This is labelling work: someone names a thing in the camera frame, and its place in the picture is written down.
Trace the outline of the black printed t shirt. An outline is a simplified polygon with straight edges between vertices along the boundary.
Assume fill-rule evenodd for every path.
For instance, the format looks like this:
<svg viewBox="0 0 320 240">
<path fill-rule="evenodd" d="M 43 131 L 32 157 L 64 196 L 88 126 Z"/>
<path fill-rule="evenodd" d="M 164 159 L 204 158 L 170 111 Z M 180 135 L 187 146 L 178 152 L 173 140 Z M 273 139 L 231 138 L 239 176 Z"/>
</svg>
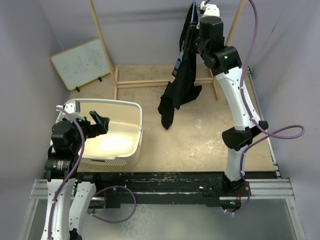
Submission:
<svg viewBox="0 0 320 240">
<path fill-rule="evenodd" d="M 182 105 L 194 101 L 202 90 L 201 85 L 195 85 L 197 51 L 189 50 L 190 18 L 191 5 L 179 38 L 179 57 L 157 108 L 161 115 L 161 124 L 166 130 L 173 124 L 175 109 L 179 110 Z"/>
</svg>

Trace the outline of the light blue wire hanger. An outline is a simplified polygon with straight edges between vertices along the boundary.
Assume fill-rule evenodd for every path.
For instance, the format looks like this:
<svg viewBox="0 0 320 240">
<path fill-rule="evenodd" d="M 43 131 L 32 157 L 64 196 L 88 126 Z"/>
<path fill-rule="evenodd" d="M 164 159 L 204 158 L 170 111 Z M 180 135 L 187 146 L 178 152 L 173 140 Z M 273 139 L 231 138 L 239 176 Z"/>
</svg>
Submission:
<svg viewBox="0 0 320 240">
<path fill-rule="evenodd" d="M 196 23 L 198 21 L 198 15 L 197 15 L 197 6 L 196 6 L 195 0 L 192 1 L 190 9 L 191 9 L 190 22 Z"/>
</svg>

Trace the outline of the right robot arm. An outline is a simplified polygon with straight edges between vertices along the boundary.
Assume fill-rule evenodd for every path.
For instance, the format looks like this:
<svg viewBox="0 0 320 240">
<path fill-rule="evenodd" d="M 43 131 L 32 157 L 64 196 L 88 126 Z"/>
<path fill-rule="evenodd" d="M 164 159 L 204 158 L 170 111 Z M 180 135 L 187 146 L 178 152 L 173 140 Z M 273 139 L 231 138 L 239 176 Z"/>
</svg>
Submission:
<svg viewBox="0 0 320 240">
<path fill-rule="evenodd" d="M 233 117 L 234 126 L 222 133 L 222 140 L 228 148 L 222 190 L 233 196 L 244 183 L 244 163 L 249 146 L 269 125 L 257 115 L 251 101 L 243 102 L 242 97 L 249 93 L 241 79 L 241 58 L 235 47 L 224 44 L 222 20 L 218 16 L 204 16 L 199 20 L 198 28 L 197 53 L 222 87 Z"/>
</svg>

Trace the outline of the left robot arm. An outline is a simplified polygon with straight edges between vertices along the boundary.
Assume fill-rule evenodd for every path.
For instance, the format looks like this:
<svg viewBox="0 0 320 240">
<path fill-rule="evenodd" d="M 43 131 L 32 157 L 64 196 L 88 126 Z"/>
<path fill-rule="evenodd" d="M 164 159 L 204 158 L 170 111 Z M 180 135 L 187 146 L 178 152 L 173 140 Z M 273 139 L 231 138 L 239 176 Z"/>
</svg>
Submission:
<svg viewBox="0 0 320 240">
<path fill-rule="evenodd" d="M 84 218 L 93 196 L 103 191 L 101 181 L 77 178 L 85 141 L 108 133 L 110 119 L 90 111 L 91 124 L 77 110 L 56 110 L 63 116 L 51 128 L 44 178 L 47 180 L 47 209 L 41 239 L 80 240 Z"/>
</svg>

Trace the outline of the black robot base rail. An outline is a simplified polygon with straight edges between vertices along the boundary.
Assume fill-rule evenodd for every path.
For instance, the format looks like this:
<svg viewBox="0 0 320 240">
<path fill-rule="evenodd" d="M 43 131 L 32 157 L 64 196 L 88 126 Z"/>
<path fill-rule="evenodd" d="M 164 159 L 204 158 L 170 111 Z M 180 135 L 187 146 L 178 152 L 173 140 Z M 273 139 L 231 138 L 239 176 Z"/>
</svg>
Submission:
<svg viewBox="0 0 320 240">
<path fill-rule="evenodd" d="M 95 201 L 107 209 L 121 205 L 205 205 L 239 207 L 248 196 L 243 180 L 222 172 L 80 172 L 78 181 L 96 185 Z"/>
</svg>

